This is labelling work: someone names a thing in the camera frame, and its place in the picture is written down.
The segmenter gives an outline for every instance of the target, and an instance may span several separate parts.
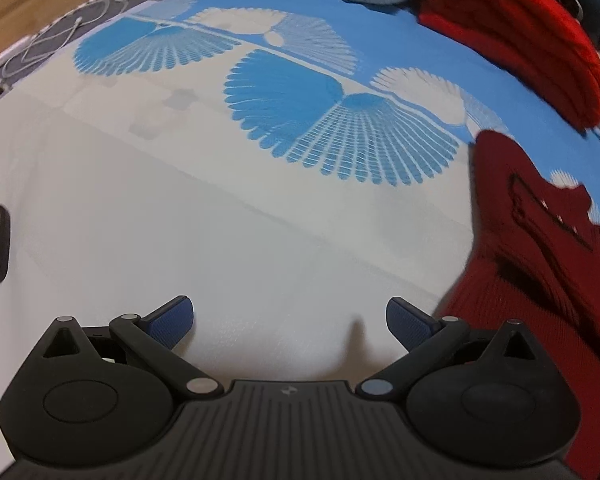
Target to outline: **bright red folded cloth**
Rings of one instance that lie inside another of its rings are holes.
[[[420,23],[519,77],[579,131],[600,123],[600,59],[555,0],[426,0]]]
[[[480,229],[442,315],[480,328],[522,319],[575,393],[582,410],[567,464],[600,480],[600,225],[584,186],[547,182],[520,146],[478,134],[474,154]]]

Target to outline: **bed sheet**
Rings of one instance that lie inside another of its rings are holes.
[[[407,10],[163,0],[66,47],[0,100],[0,395],[49,322],[196,308],[178,352],[223,381],[355,382],[404,353],[472,248],[470,146],[513,137],[586,184],[600,138]],[[9,455],[0,437],[0,469]]]

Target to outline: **dark red fabric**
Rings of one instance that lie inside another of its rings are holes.
[[[584,186],[547,182],[513,140],[478,134],[474,186],[480,228],[442,315],[498,328],[520,318],[576,394],[582,424],[567,456],[585,480],[600,475],[600,226]]]
[[[518,76],[577,130],[600,123],[600,58],[555,0],[426,0],[419,20]]]

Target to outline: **triangular cutout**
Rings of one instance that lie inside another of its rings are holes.
[[[520,332],[516,332],[509,343],[507,349],[504,352],[505,357],[514,357],[516,359],[526,359],[528,361],[534,361],[536,356],[534,355],[528,343]]]
[[[58,357],[72,355],[80,352],[74,336],[68,328],[61,328],[56,337],[46,349],[44,357]]]

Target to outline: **ribbed black surface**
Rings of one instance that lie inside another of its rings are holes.
[[[58,470],[17,462],[0,480],[577,480],[560,463],[525,471],[460,464],[424,446],[398,409],[344,382],[236,381],[187,404],[160,442],[118,463]]]

